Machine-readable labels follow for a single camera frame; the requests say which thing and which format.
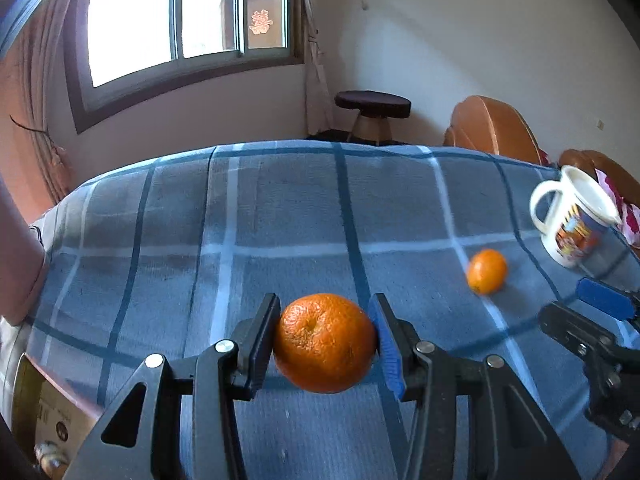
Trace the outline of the pink white cloth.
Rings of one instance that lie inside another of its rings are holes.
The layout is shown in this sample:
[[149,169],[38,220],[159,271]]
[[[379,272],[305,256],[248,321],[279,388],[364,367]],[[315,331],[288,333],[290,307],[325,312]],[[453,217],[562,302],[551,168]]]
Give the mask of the pink white cloth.
[[623,234],[629,246],[634,249],[639,248],[640,228],[639,228],[639,207],[620,195],[613,180],[600,169],[596,170],[597,181],[608,197],[615,203],[620,214],[620,226],[618,230]]

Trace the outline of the large orange mandarin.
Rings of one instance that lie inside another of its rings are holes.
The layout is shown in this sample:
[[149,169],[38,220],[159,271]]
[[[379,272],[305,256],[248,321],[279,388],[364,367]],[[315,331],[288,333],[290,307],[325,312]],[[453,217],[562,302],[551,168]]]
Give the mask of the large orange mandarin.
[[273,356],[293,385],[314,393],[339,393],[369,373],[376,331],[354,302],[334,294],[298,298],[282,312]]

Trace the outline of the blue plaid tablecloth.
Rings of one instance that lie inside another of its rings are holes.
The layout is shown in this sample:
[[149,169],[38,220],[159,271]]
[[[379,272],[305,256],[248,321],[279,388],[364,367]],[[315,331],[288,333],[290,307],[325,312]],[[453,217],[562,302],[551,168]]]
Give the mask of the blue plaid tablecloth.
[[[634,347],[637,333],[578,301],[575,286],[591,275],[636,289],[639,263],[614,233],[576,269],[549,257],[529,199],[558,175],[458,148],[309,141],[138,162],[79,185],[39,220],[50,268],[25,352],[104,405],[146,356],[195,356],[265,294],[366,304],[380,292],[454,356],[502,356],[592,479],[612,442],[585,419],[582,362],[541,333],[537,314],[563,300]],[[486,248],[509,271],[480,296],[466,269]]]

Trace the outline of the small far orange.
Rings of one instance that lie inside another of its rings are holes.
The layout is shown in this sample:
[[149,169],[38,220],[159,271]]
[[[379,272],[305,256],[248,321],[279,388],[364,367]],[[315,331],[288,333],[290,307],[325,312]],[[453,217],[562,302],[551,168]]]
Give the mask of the small far orange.
[[506,258],[495,249],[486,248],[470,260],[466,269],[466,281],[472,292],[488,296],[498,292],[503,286],[508,271]]

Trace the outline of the red gold tin box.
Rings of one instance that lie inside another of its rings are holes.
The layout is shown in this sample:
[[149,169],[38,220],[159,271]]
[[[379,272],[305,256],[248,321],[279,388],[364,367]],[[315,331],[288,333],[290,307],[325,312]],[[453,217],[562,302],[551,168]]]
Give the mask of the red gold tin box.
[[18,446],[38,469],[36,444],[54,442],[71,463],[102,413],[103,408],[82,396],[65,379],[46,370],[28,354],[21,355],[14,382],[11,429]]

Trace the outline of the brown leather sofa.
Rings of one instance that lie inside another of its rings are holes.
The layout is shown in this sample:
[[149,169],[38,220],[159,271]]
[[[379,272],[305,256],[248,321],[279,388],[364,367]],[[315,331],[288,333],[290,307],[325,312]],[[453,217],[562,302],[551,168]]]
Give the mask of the brown leather sofa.
[[639,181],[633,177],[615,160],[610,159],[605,154],[591,150],[565,150],[559,159],[559,166],[574,166],[591,177],[597,177],[596,170],[604,172],[615,184],[616,190],[629,203],[639,205],[640,185]]

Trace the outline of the pink curtain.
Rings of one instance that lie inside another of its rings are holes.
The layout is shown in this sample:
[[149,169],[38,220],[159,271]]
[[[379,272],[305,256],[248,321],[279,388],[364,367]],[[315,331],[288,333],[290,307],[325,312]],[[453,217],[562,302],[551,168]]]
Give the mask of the pink curtain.
[[73,171],[50,137],[49,90],[70,0],[43,0],[1,60],[1,318],[23,322],[48,270],[30,224],[72,189]]

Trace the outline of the window with dark frame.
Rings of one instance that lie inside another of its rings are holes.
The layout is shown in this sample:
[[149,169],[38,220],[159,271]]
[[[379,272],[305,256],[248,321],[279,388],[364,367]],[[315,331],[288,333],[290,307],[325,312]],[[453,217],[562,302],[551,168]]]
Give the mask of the window with dark frame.
[[302,61],[302,0],[70,0],[65,20],[77,132],[190,84]]

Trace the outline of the white printed mug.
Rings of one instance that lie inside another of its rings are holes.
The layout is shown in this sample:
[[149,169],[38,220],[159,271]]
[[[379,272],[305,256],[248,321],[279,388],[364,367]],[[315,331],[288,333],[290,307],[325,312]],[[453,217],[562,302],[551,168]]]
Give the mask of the white printed mug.
[[539,183],[529,214],[549,256],[574,268],[596,248],[608,229],[622,222],[616,203],[585,171],[565,165],[559,180]]

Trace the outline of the dark round stool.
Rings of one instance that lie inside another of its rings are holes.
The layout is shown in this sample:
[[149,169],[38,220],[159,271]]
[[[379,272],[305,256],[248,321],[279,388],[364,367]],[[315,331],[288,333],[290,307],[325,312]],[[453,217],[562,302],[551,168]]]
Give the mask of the dark round stool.
[[392,143],[390,120],[409,118],[412,107],[411,101],[402,96],[372,90],[338,92],[334,103],[342,110],[358,113],[347,141],[366,141],[374,145]]

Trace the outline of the tan longan fruit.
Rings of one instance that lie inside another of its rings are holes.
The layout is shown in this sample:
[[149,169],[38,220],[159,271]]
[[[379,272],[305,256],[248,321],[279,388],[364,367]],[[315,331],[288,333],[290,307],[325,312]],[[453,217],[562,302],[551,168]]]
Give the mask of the tan longan fruit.
[[50,480],[62,480],[70,460],[66,454],[52,441],[44,441],[35,445],[34,453],[39,469]]

